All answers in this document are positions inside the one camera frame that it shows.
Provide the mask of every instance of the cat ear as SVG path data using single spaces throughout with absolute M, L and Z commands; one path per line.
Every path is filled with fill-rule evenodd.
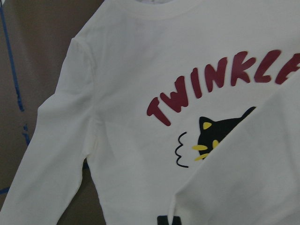
M 251 107 L 249 108 L 243 115 L 242 115 L 242 119 L 245 119 L 256 107 Z
M 208 128 L 210 128 L 213 125 L 214 121 L 212 121 L 211 119 L 207 118 L 207 117 L 200 117 L 199 118 L 199 127 L 200 127 L 200 131 L 203 130 L 207 130 Z

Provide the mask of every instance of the black cat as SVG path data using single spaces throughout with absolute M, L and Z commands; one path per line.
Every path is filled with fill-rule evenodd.
M 245 119 L 255 107 L 249 108 L 240 118 L 233 118 L 220 121 L 212 121 L 207 117 L 199 118 L 200 136 L 198 145 L 193 146 L 194 150 L 199 151 L 200 156 L 195 161 L 205 159 L 208 154 L 218 146 L 226 135 L 232 131 L 238 123 Z

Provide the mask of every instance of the blue tape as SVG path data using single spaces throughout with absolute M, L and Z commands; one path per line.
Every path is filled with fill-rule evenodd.
M 18 105 L 19 105 L 19 109 L 21 110 L 21 112 L 23 112 L 24 107 L 23 107 L 23 104 L 22 104 L 20 88 L 19 88 L 19 84 L 18 84 L 17 75 L 16 75 L 16 72 L 15 72 L 14 57 L 13 57 L 13 53 L 12 53 L 11 46 L 10 46 L 10 41 L 9 41 L 9 37 L 8 37 L 8 30 L 7 30 L 5 17 L 4 17 L 4 12 L 3 12 L 2 7 L 0 7 L 0 14 L 1 14 L 1 19 L 2 19 L 3 31 L 4 31 L 4 35 L 5 35 L 5 39 L 6 39 L 6 45 L 7 45 L 8 56 L 9 56 L 9 60 L 10 60 L 11 71 L 12 71 L 13 80 L 14 80 L 14 83 L 15 83 L 15 91 L 17 93 Z
M 27 146 L 29 145 L 30 143 L 30 138 L 29 138 L 29 135 L 28 135 L 28 127 L 27 127 L 27 124 L 25 124 L 25 126 L 23 127 L 24 129 L 24 132 L 22 133 L 22 135 L 25 137 L 25 141 L 26 141 L 26 144 Z
M 6 194 L 9 191 L 9 187 L 0 190 L 0 195 Z

